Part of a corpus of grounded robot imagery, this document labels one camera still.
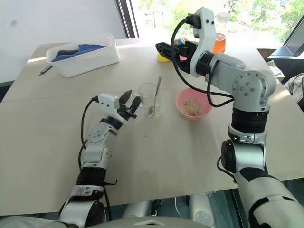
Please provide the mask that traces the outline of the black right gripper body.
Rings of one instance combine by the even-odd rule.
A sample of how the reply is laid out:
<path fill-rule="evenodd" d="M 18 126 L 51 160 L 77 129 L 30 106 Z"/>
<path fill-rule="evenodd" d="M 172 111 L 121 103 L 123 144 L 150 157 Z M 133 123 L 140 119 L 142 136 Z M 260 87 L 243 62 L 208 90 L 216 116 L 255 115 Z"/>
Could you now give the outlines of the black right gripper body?
<path fill-rule="evenodd" d="M 177 44 L 180 61 L 186 61 L 188 58 L 191 58 L 197 46 L 198 42 L 196 41 L 185 41 L 184 43 Z"/>

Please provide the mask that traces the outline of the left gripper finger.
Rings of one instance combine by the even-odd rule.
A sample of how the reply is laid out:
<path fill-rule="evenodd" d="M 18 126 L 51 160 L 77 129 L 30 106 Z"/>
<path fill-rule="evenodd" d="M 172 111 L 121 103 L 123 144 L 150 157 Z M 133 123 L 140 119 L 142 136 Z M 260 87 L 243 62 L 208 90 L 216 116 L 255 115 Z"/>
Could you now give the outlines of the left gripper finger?
<path fill-rule="evenodd" d="M 119 98 L 119 103 L 120 104 L 127 103 L 130 99 L 132 92 L 133 92 L 132 90 L 128 90 L 128 91 L 124 92 Z"/>
<path fill-rule="evenodd" d="M 134 114 L 136 112 L 136 110 L 140 106 L 141 102 L 142 102 L 141 97 L 139 95 L 136 95 L 135 98 L 132 100 L 132 104 L 130 106 L 130 112 L 132 114 Z"/>

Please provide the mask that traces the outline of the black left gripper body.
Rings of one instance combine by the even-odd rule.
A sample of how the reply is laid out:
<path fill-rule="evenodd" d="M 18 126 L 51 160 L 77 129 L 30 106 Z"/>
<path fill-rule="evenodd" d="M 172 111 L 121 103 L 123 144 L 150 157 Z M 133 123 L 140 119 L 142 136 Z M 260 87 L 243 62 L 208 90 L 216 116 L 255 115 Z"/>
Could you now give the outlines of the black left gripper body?
<path fill-rule="evenodd" d="M 124 104 L 119 104 L 119 109 L 117 111 L 124 120 L 128 121 L 130 118 L 132 119 L 137 118 L 137 115 L 135 114 L 136 110 L 137 110 L 136 104 L 132 104 L 130 107 L 127 107 Z"/>

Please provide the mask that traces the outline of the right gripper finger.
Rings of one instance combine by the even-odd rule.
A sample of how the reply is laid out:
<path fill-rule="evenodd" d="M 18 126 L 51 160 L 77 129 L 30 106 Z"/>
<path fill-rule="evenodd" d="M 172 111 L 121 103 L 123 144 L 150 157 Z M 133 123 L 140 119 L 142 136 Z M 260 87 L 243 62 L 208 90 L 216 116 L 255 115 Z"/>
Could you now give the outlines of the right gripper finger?
<path fill-rule="evenodd" d="M 185 72 L 185 73 L 189 73 L 190 72 L 190 63 L 187 61 L 179 61 L 177 63 L 178 68 Z"/>
<path fill-rule="evenodd" d="M 155 44 L 156 50 L 161 58 L 171 61 L 171 45 L 165 42 L 160 42 Z M 179 49 L 176 46 L 173 46 L 174 50 L 174 59 L 176 62 L 179 61 Z"/>

